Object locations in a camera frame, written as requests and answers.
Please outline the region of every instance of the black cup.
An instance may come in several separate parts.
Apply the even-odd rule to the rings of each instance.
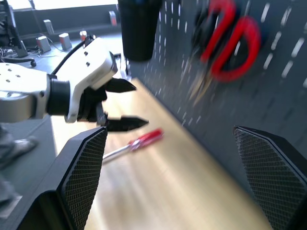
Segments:
[[[118,0],[124,55],[129,60],[152,58],[161,5],[162,0]]]

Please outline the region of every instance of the wooden desk surface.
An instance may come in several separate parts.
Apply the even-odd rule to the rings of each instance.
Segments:
[[[164,139],[135,153],[104,161],[86,230],[270,230],[249,196],[143,85],[108,94],[109,116],[150,121],[129,133],[108,134],[105,153],[162,127]],[[56,149],[93,124],[52,118]]]

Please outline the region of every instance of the black pegboard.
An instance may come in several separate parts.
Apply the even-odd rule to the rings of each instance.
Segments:
[[[131,72],[248,190],[232,135],[234,125],[282,136],[307,158],[306,42],[293,54],[298,41],[306,39],[307,1],[250,1],[249,14],[268,32],[256,63],[240,80],[212,83],[194,107],[188,91],[199,64],[192,63],[181,84],[180,76],[190,54],[194,17],[203,1],[182,0],[180,7],[178,0],[164,1],[153,58],[148,63],[131,63]],[[236,2],[245,9],[248,0]]]

